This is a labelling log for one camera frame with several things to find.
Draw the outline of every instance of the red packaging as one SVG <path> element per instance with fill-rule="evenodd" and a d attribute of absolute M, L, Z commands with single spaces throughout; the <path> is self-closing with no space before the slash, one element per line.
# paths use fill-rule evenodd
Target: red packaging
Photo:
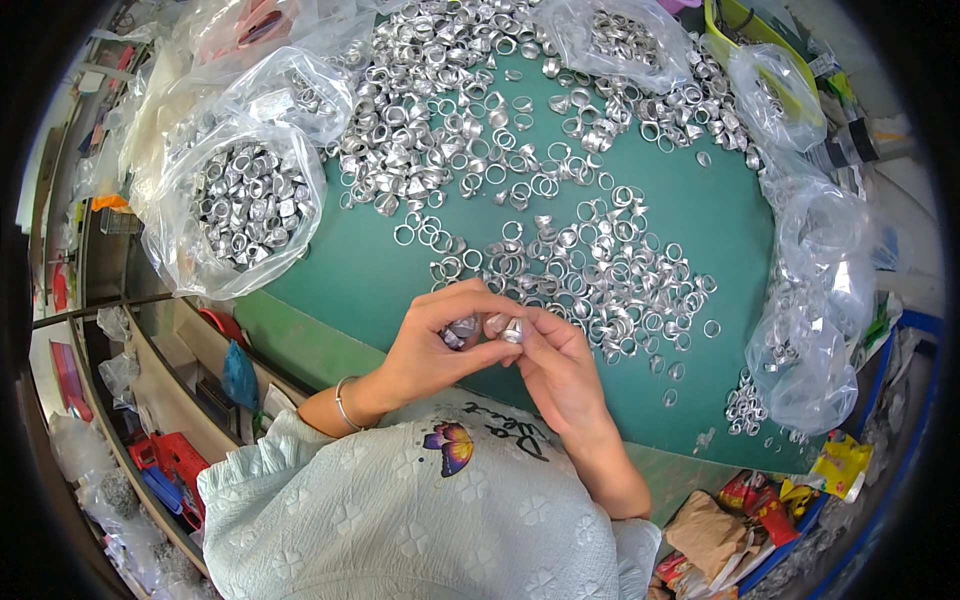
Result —
<path fill-rule="evenodd" d="M 748 505 L 747 514 L 758 518 L 770 534 L 770 541 L 780 547 L 800 536 L 783 509 L 780 495 L 771 486 L 765 487 Z"/>
<path fill-rule="evenodd" d="M 744 510 L 755 502 L 757 493 L 767 485 L 767 476 L 758 470 L 745 469 L 720 490 L 717 501 L 728 509 Z"/>

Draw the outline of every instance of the yellow package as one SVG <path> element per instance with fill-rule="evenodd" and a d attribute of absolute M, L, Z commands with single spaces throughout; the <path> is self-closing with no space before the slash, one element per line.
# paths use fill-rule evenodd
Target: yellow package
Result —
<path fill-rule="evenodd" d="M 807 485 L 814 490 L 832 493 L 850 504 L 860 494 L 873 455 L 873 446 L 859 444 L 853 437 L 834 429 L 810 473 L 791 477 L 790 481 L 797 486 Z"/>

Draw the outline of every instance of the butterfly print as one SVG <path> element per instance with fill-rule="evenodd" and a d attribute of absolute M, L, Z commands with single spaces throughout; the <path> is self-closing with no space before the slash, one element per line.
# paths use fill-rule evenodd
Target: butterfly print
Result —
<path fill-rule="evenodd" d="M 467 466 L 473 455 L 473 440 L 466 428 L 460 423 L 442 422 L 433 428 L 433 433 L 423 436 L 423 447 L 428 450 L 440 450 L 444 455 L 444 466 L 440 470 L 442 477 L 456 475 Z"/>

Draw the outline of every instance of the brown paper bag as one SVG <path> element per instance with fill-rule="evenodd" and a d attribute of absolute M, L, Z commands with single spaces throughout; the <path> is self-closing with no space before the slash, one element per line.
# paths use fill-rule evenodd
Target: brown paper bag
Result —
<path fill-rule="evenodd" d="M 730 557 L 744 549 L 747 530 L 720 510 L 709 494 L 697 490 L 663 528 L 663 535 L 704 571 L 707 581 L 713 581 Z"/>

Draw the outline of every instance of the woman's left hand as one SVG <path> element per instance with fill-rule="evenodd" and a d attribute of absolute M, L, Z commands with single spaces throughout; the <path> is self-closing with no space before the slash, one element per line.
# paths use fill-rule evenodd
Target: woman's left hand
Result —
<path fill-rule="evenodd" d="M 386 395 L 387 411 L 432 396 L 473 372 L 523 352 L 520 344 L 502 340 L 478 344 L 479 331 L 461 350 L 448 348 L 437 333 L 474 313 L 479 315 L 480 325 L 491 313 L 525 314 L 522 306 L 491 293 L 477 277 L 414 299 L 383 365 L 368 375 Z"/>

